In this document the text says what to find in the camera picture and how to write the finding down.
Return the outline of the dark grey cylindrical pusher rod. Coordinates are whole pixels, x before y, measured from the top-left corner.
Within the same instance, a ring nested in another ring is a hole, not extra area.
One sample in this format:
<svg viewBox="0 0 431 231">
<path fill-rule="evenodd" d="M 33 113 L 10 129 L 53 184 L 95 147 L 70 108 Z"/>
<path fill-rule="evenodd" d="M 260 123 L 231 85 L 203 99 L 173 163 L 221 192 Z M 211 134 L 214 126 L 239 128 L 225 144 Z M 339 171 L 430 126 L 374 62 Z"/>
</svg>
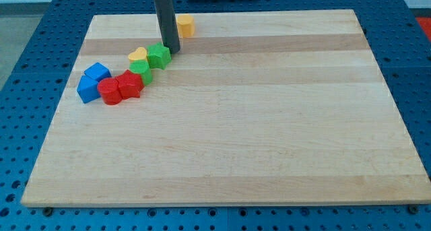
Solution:
<svg viewBox="0 0 431 231">
<path fill-rule="evenodd" d="M 154 0 L 154 3 L 163 45 L 176 54 L 180 51 L 180 40 L 173 0 Z"/>
</svg>

